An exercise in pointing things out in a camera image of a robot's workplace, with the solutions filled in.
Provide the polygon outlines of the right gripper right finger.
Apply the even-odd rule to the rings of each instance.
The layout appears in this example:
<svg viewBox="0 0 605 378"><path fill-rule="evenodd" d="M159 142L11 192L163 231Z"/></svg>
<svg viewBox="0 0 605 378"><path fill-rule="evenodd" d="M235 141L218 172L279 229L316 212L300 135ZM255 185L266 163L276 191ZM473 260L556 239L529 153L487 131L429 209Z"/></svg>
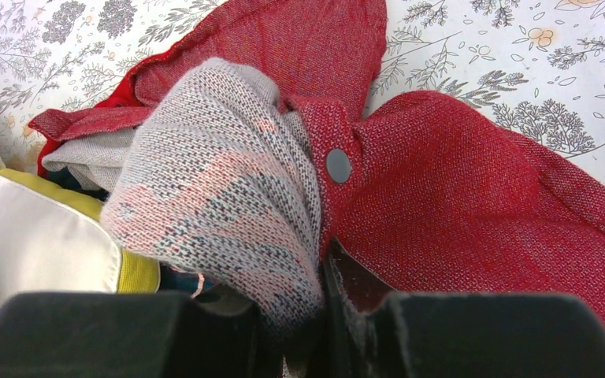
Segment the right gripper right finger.
<svg viewBox="0 0 605 378"><path fill-rule="evenodd" d="M605 327L579 298L397 291L338 241L322 276L312 377L605 377Z"/></svg>

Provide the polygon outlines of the white pillow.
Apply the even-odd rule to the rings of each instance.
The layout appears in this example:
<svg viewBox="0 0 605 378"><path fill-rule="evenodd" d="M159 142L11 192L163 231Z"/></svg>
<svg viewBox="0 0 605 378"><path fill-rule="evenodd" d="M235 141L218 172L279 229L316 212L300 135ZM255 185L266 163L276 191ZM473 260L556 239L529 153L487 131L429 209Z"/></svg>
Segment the white pillow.
<svg viewBox="0 0 605 378"><path fill-rule="evenodd" d="M159 264L121 249L98 224L101 208L0 158L0 307L28 291L157 291Z"/></svg>

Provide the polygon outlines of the red printed pillowcase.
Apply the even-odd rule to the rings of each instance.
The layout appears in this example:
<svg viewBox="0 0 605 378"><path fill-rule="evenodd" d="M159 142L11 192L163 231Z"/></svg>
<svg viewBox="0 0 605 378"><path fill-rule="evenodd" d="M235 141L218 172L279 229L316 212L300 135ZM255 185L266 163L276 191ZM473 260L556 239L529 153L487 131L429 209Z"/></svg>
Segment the red printed pillowcase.
<svg viewBox="0 0 605 378"><path fill-rule="evenodd" d="M435 91L367 117L382 1L228 1L98 105L31 122L51 158L132 137L102 209L126 250L234 287L269 343L324 305L332 239L401 291L553 291L605 324L605 187Z"/></svg>

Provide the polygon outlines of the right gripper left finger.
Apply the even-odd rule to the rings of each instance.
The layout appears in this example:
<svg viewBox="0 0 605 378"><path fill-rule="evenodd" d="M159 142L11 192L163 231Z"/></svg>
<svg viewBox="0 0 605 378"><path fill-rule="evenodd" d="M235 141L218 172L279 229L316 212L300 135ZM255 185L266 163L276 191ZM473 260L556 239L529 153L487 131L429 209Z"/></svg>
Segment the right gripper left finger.
<svg viewBox="0 0 605 378"><path fill-rule="evenodd" d="M0 377L279 377L258 310L223 286L192 298L26 293L0 308Z"/></svg>

